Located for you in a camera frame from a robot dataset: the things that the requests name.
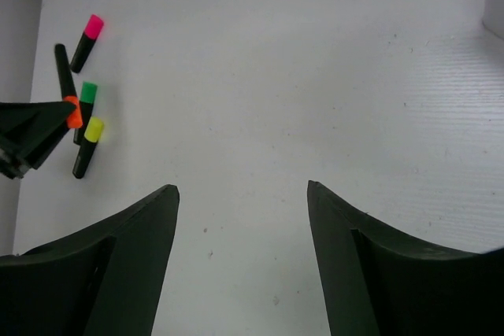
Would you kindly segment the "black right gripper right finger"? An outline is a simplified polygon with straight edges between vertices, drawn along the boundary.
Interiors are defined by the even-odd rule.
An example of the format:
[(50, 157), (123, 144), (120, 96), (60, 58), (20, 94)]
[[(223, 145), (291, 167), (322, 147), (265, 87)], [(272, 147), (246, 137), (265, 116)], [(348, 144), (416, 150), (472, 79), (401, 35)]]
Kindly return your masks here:
[(309, 224), (334, 335), (500, 335), (503, 251), (427, 242), (356, 209), (319, 182)]

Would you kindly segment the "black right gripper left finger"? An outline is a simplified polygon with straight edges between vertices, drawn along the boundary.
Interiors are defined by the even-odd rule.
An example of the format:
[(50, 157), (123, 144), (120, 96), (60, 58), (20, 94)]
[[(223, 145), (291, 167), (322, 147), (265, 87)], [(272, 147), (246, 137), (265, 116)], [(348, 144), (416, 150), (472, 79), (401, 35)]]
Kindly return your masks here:
[(127, 209), (1, 258), (3, 335), (150, 335), (180, 194), (165, 185)]

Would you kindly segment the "pink highlighter marker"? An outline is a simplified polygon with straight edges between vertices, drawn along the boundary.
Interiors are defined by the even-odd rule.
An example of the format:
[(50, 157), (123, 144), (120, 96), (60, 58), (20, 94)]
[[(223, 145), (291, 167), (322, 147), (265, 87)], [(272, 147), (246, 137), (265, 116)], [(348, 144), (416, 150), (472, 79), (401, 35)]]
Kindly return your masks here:
[(80, 73), (93, 50), (103, 29), (104, 21), (96, 14), (92, 14), (80, 37), (73, 54), (70, 68), (74, 73)]

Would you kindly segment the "yellow highlighter marker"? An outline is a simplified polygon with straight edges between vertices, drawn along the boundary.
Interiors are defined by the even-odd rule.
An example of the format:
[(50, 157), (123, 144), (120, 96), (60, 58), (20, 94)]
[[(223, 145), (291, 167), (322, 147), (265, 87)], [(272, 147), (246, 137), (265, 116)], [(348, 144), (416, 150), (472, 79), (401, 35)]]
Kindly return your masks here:
[(96, 146), (102, 137), (104, 126), (104, 122), (100, 118), (96, 116), (90, 118), (72, 170), (75, 178), (82, 179), (85, 176)]

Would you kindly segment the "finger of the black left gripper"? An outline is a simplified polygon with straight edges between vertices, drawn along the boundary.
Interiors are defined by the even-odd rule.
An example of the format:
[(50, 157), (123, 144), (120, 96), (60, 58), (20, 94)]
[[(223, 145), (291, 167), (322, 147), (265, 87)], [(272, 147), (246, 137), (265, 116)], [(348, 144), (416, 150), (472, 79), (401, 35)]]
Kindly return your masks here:
[(69, 131), (71, 102), (1, 104), (1, 174), (21, 179), (38, 169)]

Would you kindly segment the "orange highlighter marker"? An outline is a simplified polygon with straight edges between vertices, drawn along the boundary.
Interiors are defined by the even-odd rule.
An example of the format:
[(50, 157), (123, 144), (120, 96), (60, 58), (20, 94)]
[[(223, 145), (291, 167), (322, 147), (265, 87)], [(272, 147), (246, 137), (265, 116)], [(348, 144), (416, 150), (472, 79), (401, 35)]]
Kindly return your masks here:
[(70, 129), (80, 129), (83, 126), (80, 101), (76, 93), (66, 48), (63, 44), (57, 43), (54, 46), (54, 57), (62, 100), (70, 102), (76, 107), (67, 117), (67, 126)]

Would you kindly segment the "green highlighter marker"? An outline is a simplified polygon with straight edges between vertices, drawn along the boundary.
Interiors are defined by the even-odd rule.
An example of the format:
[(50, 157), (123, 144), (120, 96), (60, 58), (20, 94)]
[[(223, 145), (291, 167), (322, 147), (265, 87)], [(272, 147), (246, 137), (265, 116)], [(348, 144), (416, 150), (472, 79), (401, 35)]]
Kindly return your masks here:
[(80, 111), (83, 120), (83, 125), (81, 128), (76, 129), (73, 136), (73, 142), (76, 145), (80, 145), (87, 129), (87, 125), (92, 116), (96, 94), (98, 91), (98, 85), (90, 82), (83, 82), (83, 86), (80, 92)]

